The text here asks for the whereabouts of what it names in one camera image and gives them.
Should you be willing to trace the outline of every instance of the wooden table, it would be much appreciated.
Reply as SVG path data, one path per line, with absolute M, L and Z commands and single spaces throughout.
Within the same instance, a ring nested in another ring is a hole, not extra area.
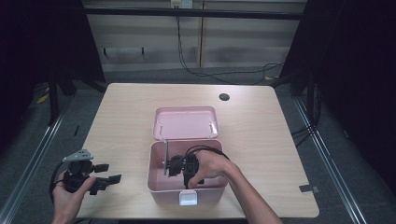
M 221 101 L 227 93 L 230 100 Z M 79 217 L 240 218 L 244 213 L 227 186 L 218 203 L 156 204 L 149 192 L 149 149 L 159 107 L 210 105 L 216 109 L 224 152 L 280 217 L 316 217 L 312 192 L 274 89 L 260 86 L 111 84 L 84 147 L 93 163 L 109 163 L 97 176 L 122 174 L 121 182 L 86 195 Z

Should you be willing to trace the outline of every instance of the box latch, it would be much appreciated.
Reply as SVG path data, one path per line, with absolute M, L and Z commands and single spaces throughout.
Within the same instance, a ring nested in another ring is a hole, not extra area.
M 180 192 L 178 199 L 179 199 L 179 204 L 182 206 L 198 204 L 197 192 L 193 189 L 183 189 Z

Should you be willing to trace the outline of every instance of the open pink lid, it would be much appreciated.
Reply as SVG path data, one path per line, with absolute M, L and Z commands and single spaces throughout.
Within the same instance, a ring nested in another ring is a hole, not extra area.
M 157 140 L 206 139 L 219 135 L 212 106 L 161 107 L 155 113 L 153 133 Z

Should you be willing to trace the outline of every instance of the black round hole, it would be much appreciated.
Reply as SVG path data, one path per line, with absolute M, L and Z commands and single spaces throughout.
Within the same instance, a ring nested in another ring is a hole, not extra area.
M 227 93 L 222 93 L 222 94 L 219 96 L 219 98 L 220 98 L 220 100 L 222 100 L 222 101 L 228 101 L 228 100 L 230 100 L 230 95 L 227 94 Z

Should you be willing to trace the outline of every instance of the pink box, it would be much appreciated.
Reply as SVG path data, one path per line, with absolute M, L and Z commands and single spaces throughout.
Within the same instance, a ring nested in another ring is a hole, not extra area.
M 205 179 L 196 189 L 185 189 L 183 174 L 164 174 L 165 141 L 168 145 L 168 158 L 184 156 L 190 147 L 209 146 L 222 151 L 219 140 L 219 126 L 215 109 L 211 106 L 162 107 L 155 115 L 153 143 L 149 156 L 148 189 L 156 203 L 195 205 L 216 203 L 228 184 L 219 176 Z

